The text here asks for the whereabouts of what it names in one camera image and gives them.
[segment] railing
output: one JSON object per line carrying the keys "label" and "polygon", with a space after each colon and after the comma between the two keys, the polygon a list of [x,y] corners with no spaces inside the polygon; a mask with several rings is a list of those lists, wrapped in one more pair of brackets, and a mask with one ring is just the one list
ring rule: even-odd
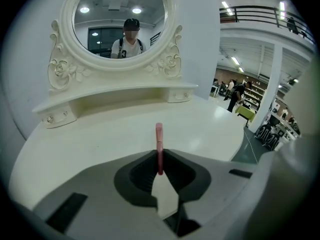
{"label": "railing", "polygon": [[150,38],[150,46],[152,46],[160,37],[161,32],[159,32],[158,34],[155,34],[153,37]]}
{"label": "railing", "polygon": [[306,22],[299,16],[273,7],[267,6],[232,6],[220,9],[220,23],[238,23],[238,22],[261,22],[274,24],[278,28],[287,28],[290,32],[307,39],[315,44],[314,36],[308,28]]}

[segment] pink object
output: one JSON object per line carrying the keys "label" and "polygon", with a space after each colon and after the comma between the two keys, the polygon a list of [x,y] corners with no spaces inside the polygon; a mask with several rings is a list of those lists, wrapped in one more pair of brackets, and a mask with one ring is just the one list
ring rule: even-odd
{"label": "pink object", "polygon": [[155,125],[156,150],[158,152],[158,174],[164,173],[164,131],[162,123],[158,122]]}

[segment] mirror frame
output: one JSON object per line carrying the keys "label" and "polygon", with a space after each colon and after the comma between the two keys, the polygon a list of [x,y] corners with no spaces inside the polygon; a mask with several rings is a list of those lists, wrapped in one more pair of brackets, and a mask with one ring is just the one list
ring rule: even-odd
{"label": "mirror frame", "polygon": [[92,69],[102,71],[129,71],[151,64],[166,49],[177,29],[177,4],[175,0],[163,0],[165,16],[164,29],[157,42],[146,52],[126,59],[103,58],[88,51],[79,42],[74,31],[74,18],[80,0],[66,0],[59,17],[60,40],[78,62]]}

